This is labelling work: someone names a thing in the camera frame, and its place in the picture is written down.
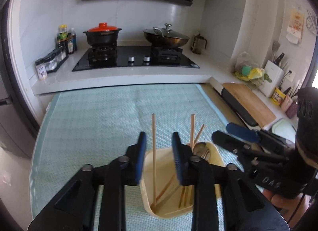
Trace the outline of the person's right hand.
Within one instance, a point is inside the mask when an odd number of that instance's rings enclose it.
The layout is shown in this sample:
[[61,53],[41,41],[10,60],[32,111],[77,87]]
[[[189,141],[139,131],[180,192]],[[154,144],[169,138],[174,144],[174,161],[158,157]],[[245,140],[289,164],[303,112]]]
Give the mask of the person's right hand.
[[303,194],[299,194],[296,198],[294,199],[287,199],[284,198],[281,195],[274,194],[271,191],[268,190],[263,190],[263,195],[277,208],[281,208],[283,210],[286,210],[285,216],[292,216],[292,214],[295,212],[297,206],[299,206],[298,210],[296,211],[295,215],[302,216],[306,210],[310,206],[310,200],[311,196],[305,195],[303,197],[303,200],[301,201],[301,198]]

